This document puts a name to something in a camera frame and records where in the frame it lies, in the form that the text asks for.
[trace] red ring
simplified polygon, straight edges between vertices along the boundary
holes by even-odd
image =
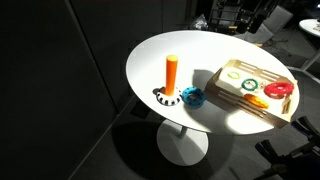
[[[264,88],[264,93],[268,96],[270,95],[285,95],[293,91],[294,86],[288,82],[274,82],[268,84]]]

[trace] table top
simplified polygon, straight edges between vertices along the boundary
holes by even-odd
[[[185,30],[143,41],[131,52],[126,65],[127,78],[135,94],[155,112],[177,124],[215,134],[252,134],[273,128],[242,110],[230,114],[208,101],[198,109],[183,102],[175,106],[160,104],[154,91],[165,86],[166,57],[171,54],[179,58],[176,87],[181,91],[191,86],[204,90],[214,73],[232,58],[293,78],[274,56],[232,36]],[[299,92],[296,95],[294,111],[299,103]]]
[[[320,37],[320,31],[313,29],[313,28],[317,27],[317,24],[319,24],[319,22],[317,22],[317,19],[305,19],[305,20],[302,20],[299,22],[299,26],[304,31],[306,31],[314,36]]]

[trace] chair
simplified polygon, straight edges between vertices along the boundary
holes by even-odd
[[[291,125],[307,136],[309,143],[291,151],[286,156],[279,156],[269,140],[257,143],[255,148],[270,162],[271,168],[265,170],[263,175],[255,180],[262,180],[276,174],[287,180],[320,179],[320,133],[305,116],[293,121]]]
[[[288,23],[292,16],[293,14],[291,12],[278,5],[270,16],[263,21],[256,33],[245,32],[244,34],[234,35],[234,37],[251,43],[263,44],[277,34]]]

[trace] white round table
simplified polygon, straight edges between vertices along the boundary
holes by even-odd
[[[162,154],[182,166],[199,162],[208,150],[206,133],[253,134],[273,126],[238,110],[230,114],[204,102],[198,109],[183,102],[164,106],[155,89],[165,86],[166,56],[179,58],[176,87],[181,91],[195,86],[204,90],[207,81],[231,58],[263,67],[293,78],[290,71],[263,49],[243,40],[204,31],[175,31],[160,34],[140,43],[129,55],[126,73],[135,94],[152,110],[167,118],[159,127],[157,143]],[[298,100],[293,104],[294,111]]]
[[[317,27],[317,19],[305,19],[300,21],[299,26],[302,30],[312,34],[314,36],[320,37],[320,31],[315,30],[314,28]],[[320,50],[318,50],[308,61],[306,61],[302,67],[302,71],[306,71],[314,62],[316,62],[320,57]]]

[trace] green ring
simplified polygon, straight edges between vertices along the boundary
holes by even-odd
[[[252,88],[248,88],[247,86],[246,86],[246,83],[248,83],[248,82],[254,82],[254,87],[252,87]],[[245,89],[245,90],[247,90],[247,91],[254,91],[255,89],[257,89],[258,88],[258,82],[255,80],[255,79],[252,79],[252,78],[249,78],[249,79],[246,79],[246,80],[244,80],[243,82],[242,82],[242,84],[241,84],[241,86],[242,86],[242,88],[243,89]]]
[[[229,78],[232,78],[232,79],[240,79],[240,74],[239,73],[237,73],[237,72],[229,72],[228,73],[228,76],[229,76]]]

